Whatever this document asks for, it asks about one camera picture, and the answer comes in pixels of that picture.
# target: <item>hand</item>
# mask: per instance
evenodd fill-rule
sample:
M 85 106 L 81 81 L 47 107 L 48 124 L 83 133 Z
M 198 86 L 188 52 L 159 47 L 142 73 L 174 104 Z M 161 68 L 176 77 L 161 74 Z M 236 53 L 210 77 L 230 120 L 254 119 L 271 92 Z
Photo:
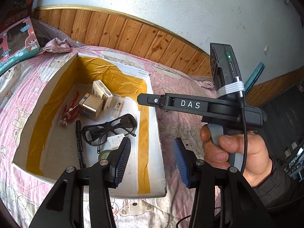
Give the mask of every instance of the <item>hand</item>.
M 271 173 L 272 160 L 264 140 L 259 135 L 248 131 L 248 154 L 244 177 L 248 183 L 255 187 L 263 182 Z M 204 160 L 213 167 L 227 169 L 229 153 L 244 153 L 244 135 L 221 135 L 219 146 L 213 144 L 211 134 L 206 125 L 201 128 L 201 140 L 205 153 Z

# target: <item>small cardboard box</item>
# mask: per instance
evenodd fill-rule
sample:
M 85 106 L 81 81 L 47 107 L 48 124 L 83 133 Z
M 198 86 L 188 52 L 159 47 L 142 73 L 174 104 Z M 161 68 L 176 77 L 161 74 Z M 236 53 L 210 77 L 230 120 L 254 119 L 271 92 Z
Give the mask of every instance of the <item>small cardboard box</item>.
M 98 98 L 101 98 L 103 102 L 102 110 L 108 109 L 112 98 L 113 94 L 110 92 L 110 90 L 103 84 L 101 80 L 97 80 L 93 82 L 92 86 L 92 93 Z
M 103 100 L 87 93 L 79 102 L 80 114 L 96 121 L 103 105 Z
M 39 44 L 29 16 L 11 25 L 0 33 L 0 76 L 38 51 Z

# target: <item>cartoon bear print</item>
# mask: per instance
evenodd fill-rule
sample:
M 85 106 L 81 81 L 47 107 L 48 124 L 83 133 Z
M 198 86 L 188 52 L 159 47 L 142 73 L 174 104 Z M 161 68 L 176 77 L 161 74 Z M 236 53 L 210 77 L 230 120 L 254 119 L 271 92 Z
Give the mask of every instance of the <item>cartoon bear print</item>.
M 181 76 L 179 73 L 177 73 L 174 69 L 167 67 L 165 65 L 162 64 L 156 64 L 156 67 L 158 68 L 157 73 L 161 74 L 163 76 L 169 76 L 172 77 L 174 79 L 181 79 Z
M 169 128 L 169 133 L 172 137 L 180 137 L 186 147 L 186 149 L 192 150 L 198 158 L 204 156 L 202 140 L 200 137 L 199 129 L 186 129 L 185 127 Z
M 169 215 L 169 221 L 167 221 L 166 223 L 163 224 L 163 227 L 162 228 L 172 228 L 173 227 L 173 216 L 172 215 Z
M 21 64 L 18 63 L 16 64 L 13 69 L 9 69 L 8 71 L 5 72 L 5 74 L 3 75 L 5 79 L 11 79 L 14 78 L 17 74 L 19 74 L 21 69 Z
M 31 113 L 27 112 L 24 109 L 19 109 L 19 117 L 16 120 L 13 120 L 13 125 L 17 127 L 17 129 L 13 130 L 13 137 L 15 138 L 16 145 L 19 146 L 21 132 L 24 128 L 24 125 L 30 116 Z
M 178 84 L 178 87 L 181 88 L 181 89 L 186 89 L 186 87 L 184 86 L 183 83 L 179 83 L 179 84 Z
M 7 209 L 12 212 L 17 200 L 16 191 L 13 187 L 7 183 L 0 182 L 0 198 Z
M 84 206 L 90 211 L 89 195 L 83 195 Z
M 38 207 L 34 206 L 33 204 L 29 203 L 27 199 L 20 195 L 17 199 L 18 206 L 21 209 L 21 223 L 22 227 L 29 227 L 31 220 L 33 219 L 35 213 L 38 210 Z
M 165 122 L 167 116 L 171 115 L 173 113 L 173 111 L 167 111 L 167 110 L 164 110 L 164 109 L 157 109 L 156 113 L 157 113 L 157 120 L 159 122 L 159 127 L 160 127 L 159 129 L 166 128 L 166 126 L 163 125 L 163 121 Z
M 119 207 L 118 205 L 115 203 L 115 199 L 111 198 L 111 208 L 112 208 L 112 212 L 113 212 L 113 216 L 114 216 L 114 220 L 116 221 L 118 219 L 117 213 L 119 211 Z
M 154 207 L 146 202 L 145 199 L 142 200 L 124 200 L 123 208 L 119 210 L 119 214 L 122 217 L 127 216 L 139 216 L 145 212 L 153 211 Z
M 131 62 L 129 60 L 121 60 L 119 61 L 122 64 L 128 65 L 128 66 L 132 66 L 132 67 L 136 67 L 136 68 L 143 68 L 140 64 L 135 63 L 135 62 Z
M 195 95 L 199 95 L 202 91 L 202 88 L 195 82 L 190 82 L 189 87 L 194 91 Z
M 118 58 L 112 57 L 112 56 L 109 56 L 109 55 L 100 54 L 100 57 L 103 58 L 103 59 L 109 60 L 109 61 L 113 61 L 113 62 L 118 62 L 119 61 Z
M 6 157 L 6 147 L 4 145 L 0 146 L 0 157 L 3 159 Z
M 70 55 L 60 56 L 59 54 L 54 54 L 53 60 L 48 64 L 49 68 L 61 68 L 70 58 Z
M 9 91 L 6 96 L 7 96 L 7 99 L 10 99 L 12 96 L 13 96 L 13 92 L 12 91 Z

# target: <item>bed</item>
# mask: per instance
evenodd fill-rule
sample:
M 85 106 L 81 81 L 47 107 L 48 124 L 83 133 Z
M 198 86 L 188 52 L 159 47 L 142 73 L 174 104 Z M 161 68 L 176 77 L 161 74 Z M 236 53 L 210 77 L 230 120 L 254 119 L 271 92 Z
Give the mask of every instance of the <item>bed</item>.
M 0 77 L 0 198 L 16 222 L 24 228 L 29 226 L 51 186 L 14 168 L 14 153 L 22 129 L 46 83 L 78 52 L 148 71 L 155 94 L 171 92 L 215 97 L 213 84 L 209 81 L 196 81 L 180 71 L 121 51 L 95 46 L 73 48 L 67 41 L 59 39 L 47 43 L 36 57 L 12 67 Z M 161 109 L 156 112 L 167 194 L 157 199 L 111 199 L 117 227 L 173 228 L 179 219 L 191 214 L 194 190 L 188 190 L 180 179 L 172 142 L 174 138 L 181 137 L 186 147 L 203 159 L 199 132 L 201 117 Z M 215 195 L 219 196 L 218 188 L 215 188 Z M 85 199 L 85 227 L 90 227 L 89 220 L 89 200 Z M 180 227 L 187 227 L 187 221 L 182 222 Z

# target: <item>black marker pen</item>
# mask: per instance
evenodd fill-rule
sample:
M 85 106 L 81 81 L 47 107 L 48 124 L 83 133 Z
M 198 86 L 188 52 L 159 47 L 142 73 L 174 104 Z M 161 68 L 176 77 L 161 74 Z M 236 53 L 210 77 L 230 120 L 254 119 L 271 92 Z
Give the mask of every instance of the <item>black marker pen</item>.
M 80 120 L 76 121 L 76 139 L 77 139 L 77 150 L 78 150 L 78 159 L 79 159 L 80 169 L 84 169 L 87 166 L 85 165 L 85 158 L 83 157 Z

